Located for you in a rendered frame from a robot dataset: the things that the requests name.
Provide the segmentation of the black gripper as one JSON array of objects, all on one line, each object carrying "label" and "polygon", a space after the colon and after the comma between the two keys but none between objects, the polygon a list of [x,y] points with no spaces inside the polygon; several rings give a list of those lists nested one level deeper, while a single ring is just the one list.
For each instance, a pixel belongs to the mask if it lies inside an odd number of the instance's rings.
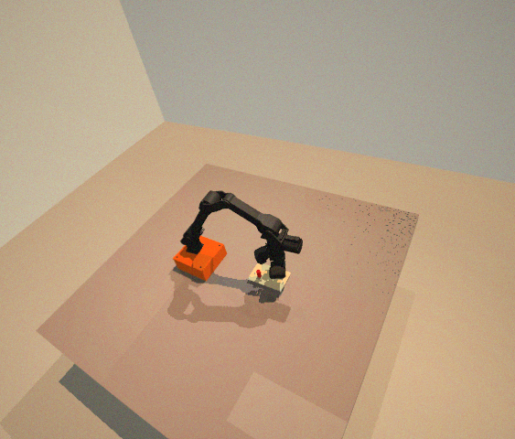
[{"label": "black gripper", "polygon": [[272,259],[271,267],[269,268],[269,276],[271,279],[281,279],[286,277],[285,270],[285,252],[281,249],[273,252],[268,249],[268,254],[271,254]]}]

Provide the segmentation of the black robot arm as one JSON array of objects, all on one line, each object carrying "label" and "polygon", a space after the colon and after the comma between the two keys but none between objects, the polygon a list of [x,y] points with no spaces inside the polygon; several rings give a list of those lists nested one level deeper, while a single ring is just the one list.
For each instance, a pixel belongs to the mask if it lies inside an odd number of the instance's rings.
[{"label": "black robot arm", "polygon": [[[261,239],[266,239],[264,246],[254,251],[254,257],[259,264],[266,263],[269,258],[272,259],[270,251],[276,252],[283,250],[299,254],[302,250],[303,240],[297,236],[287,235],[288,228],[271,214],[263,214],[260,211],[249,206],[245,202],[236,198],[232,193],[221,191],[209,191],[209,193],[199,203],[199,213],[194,222],[188,227],[180,240],[181,244],[186,245],[186,252],[198,254],[204,246],[199,237],[205,229],[202,228],[203,223],[211,212],[221,209],[230,209],[244,219],[248,220],[256,226],[262,234]],[[280,233],[278,233],[282,230]]]}]

